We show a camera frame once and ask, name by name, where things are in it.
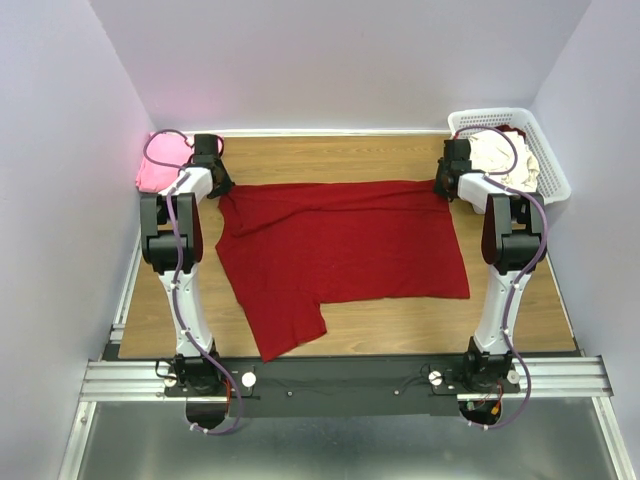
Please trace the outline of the red t shirt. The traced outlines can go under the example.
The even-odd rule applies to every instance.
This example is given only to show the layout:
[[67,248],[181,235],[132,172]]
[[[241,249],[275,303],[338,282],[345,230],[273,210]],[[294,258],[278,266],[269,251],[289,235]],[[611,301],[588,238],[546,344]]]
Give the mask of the red t shirt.
[[324,336],[325,304],[470,295],[432,181],[236,186],[219,209],[216,251],[263,361]]

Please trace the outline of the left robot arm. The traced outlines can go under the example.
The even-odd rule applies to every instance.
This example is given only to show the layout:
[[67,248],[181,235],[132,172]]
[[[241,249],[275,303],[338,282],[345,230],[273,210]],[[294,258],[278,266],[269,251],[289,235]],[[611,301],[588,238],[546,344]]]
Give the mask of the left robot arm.
[[[191,150],[187,159],[171,164],[154,159],[149,148],[161,135],[180,138]],[[158,275],[166,293],[176,334],[167,387],[213,396],[221,389],[239,392],[235,380],[220,363],[214,336],[200,299],[198,266],[204,239],[198,205],[231,192],[235,183],[223,163],[224,140],[216,134],[190,138],[176,129],[152,133],[143,147],[149,164],[169,168],[176,178],[164,189],[140,197],[140,233],[143,260]]]

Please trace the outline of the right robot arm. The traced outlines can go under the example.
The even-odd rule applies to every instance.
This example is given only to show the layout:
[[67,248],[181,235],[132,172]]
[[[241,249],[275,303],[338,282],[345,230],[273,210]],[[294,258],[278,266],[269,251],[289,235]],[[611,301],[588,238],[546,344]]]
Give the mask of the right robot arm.
[[488,265],[484,309],[458,378],[474,392],[509,378],[520,301],[537,264],[546,255],[548,222],[543,196],[522,192],[472,168],[467,139],[448,139],[438,160],[434,192],[461,199],[484,212],[481,253]]

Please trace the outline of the cream white t shirt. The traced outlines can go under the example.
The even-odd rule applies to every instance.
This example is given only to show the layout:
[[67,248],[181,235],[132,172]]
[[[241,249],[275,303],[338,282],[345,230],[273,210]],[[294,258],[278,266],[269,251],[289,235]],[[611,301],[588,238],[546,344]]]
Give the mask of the cream white t shirt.
[[517,157],[509,142],[496,132],[484,130],[470,135],[472,168],[490,173],[494,180],[507,187],[535,192],[540,174],[538,159],[521,135],[506,132],[505,136],[516,147]]

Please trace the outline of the folded pink t shirt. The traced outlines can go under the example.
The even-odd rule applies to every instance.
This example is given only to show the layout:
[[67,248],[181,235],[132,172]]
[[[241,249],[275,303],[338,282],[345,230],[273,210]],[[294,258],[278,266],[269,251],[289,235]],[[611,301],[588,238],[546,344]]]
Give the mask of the folded pink t shirt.
[[176,132],[154,132],[143,150],[136,187],[156,193],[169,187],[193,153],[193,138]]

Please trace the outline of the dark red shirt in basket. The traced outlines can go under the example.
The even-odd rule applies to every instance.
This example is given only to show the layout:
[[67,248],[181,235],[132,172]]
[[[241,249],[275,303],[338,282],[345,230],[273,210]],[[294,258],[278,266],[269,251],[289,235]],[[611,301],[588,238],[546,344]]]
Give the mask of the dark red shirt in basket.
[[512,126],[507,125],[507,124],[502,124],[502,125],[496,126],[496,129],[501,131],[501,132],[505,132],[505,133],[508,133],[508,132],[516,133],[523,140],[526,140],[526,133],[523,130],[519,129],[519,128],[515,128],[515,127],[512,127]]

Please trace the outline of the white plastic basket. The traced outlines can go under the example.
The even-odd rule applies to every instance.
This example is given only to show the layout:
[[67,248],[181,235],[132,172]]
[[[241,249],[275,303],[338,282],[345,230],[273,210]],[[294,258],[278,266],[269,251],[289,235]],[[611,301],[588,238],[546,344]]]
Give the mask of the white plastic basket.
[[525,133],[525,141],[540,166],[537,191],[546,205],[569,199],[571,187],[534,115],[527,109],[495,107],[454,111],[447,118],[451,133],[474,125],[508,125]]

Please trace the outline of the aluminium frame rail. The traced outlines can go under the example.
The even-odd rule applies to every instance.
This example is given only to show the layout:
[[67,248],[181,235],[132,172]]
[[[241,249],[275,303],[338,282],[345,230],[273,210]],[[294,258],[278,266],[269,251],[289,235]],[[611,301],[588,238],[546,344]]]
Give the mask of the aluminium frame rail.
[[605,362],[528,352],[516,420],[483,431],[457,416],[244,418],[229,436],[190,431],[157,362],[119,358],[126,287],[101,360],[85,370],[64,479],[631,479]]

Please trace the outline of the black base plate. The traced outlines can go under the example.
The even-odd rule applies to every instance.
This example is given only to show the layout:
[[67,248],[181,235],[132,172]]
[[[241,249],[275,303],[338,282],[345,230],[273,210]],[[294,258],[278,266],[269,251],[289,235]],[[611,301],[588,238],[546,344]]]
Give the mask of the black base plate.
[[193,421],[244,418],[469,414],[492,425],[505,394],[523,393],[511,357],[469,354],[295,357],[262,364],[253,357],[159,360],[169,397],[187,400]]

